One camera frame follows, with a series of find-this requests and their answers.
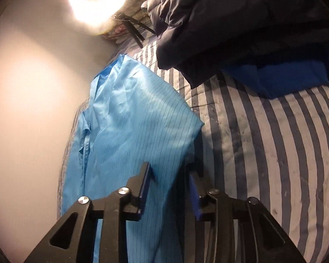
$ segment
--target striped mattress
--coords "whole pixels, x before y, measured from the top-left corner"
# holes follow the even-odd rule
[[[321,262],[329,252],[329,86],[268,100],[221,74],[191,90],[180,72],[158,68],[156,44],[125,52],[171,84],[204,122],[188,162],[200,159],[230,197],[259,198],[306,261]]]

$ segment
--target wall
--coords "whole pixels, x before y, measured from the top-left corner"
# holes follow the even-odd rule
[[[67,0],[14,0],[0,18],[0,246],[12,263],[56,222],[74,114],[116,48],[68,11]]]

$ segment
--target screw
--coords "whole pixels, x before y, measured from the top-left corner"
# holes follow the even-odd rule
[[[212,196],[217,196],[219,194],[219,190],[218,189],[211,189],[208,191],[208,193]]]
[[[257,199],[257,198],[255,198],[255,197],[249,197],[248,199],[248,202],[250,203],[250,204],[252,204],[252,205],[257,205],[260,201]]]
[[[127,187],[123,187],[121,189],[118,190],[118,193],[121,194],[121,195],[126,195],[130,192],[129,188]]]
[[[86,196],[80,197],[78,199],[78,203],[83,204],[83,205],[86,204],[88,201],[89,201],[89,198]]]

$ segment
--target pile of clothes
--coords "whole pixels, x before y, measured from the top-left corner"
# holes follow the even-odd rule
[[[147,0],[161,69],[196,88],[223,71],[275,98],[329,84],[329,11],[320,0]]]

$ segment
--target black jacket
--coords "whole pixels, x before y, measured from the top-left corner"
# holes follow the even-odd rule
[[[320,0],[148,0],[161,69],[180,70],[192,88],[251,55],[329,42]]]

